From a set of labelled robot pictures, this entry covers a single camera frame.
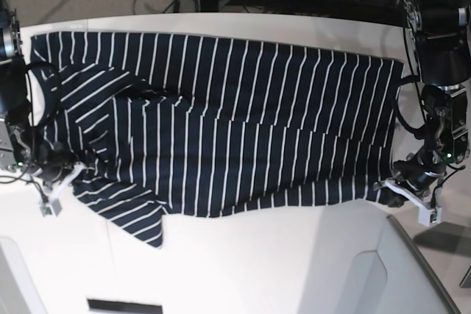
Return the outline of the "grey robot base cover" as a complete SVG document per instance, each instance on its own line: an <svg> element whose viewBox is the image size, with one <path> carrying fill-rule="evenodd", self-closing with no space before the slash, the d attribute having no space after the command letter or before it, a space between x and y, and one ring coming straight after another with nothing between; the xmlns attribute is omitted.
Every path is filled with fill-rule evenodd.
<svg viewBox="0 0 471 314"><path fill-rule="evenodd" d="M1 237L1 313L47 313L18 244Z"/></svg>
<svg viewBox="0 0 471 314"><path fill-rule="evenodd" d="M459 313L438 276L396 218L377 247L355 256L346 288L353 313Z"/></svg>

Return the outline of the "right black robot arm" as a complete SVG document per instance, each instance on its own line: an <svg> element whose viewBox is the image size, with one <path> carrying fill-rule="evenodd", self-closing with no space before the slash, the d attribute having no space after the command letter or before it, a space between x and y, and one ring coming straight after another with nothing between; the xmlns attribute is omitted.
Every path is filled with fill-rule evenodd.
<svg viewBox="0 0 471 314"><path fill-rule="evenodd" d="M85 165L59 143L49 145L40 136L39 129L59 115L60 99L52 104L51 113L35 123L29 72L50 71L58 94L62 93L62 84L59 71L50 62L25 63L22 44L16 11L10 8L9 0L1 0L1 169L19 173L2 176L1 183L33 185L43 216L57 216L63 209L61 193Z"/></svg>

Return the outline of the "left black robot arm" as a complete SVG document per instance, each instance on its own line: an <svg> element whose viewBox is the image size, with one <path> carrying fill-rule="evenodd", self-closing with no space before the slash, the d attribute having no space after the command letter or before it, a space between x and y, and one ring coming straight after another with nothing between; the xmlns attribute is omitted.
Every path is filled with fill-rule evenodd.
<svg viewBox="0 0 471 314"><path fill-rule="evenodd" d="M393 174L375 183L389 189L392 207L410 201L418 209L424 226L439 223L439 197L447 173L464 170L470 155L467 127L468 98L465 82L470 80L470 0L402 0L403 42L410 75L394 84L391 100L400 125L423 142L406 160L393 163ZM398 93L402 86L422 83L417 88L424 124L410 126L402 116Z"/></svg>

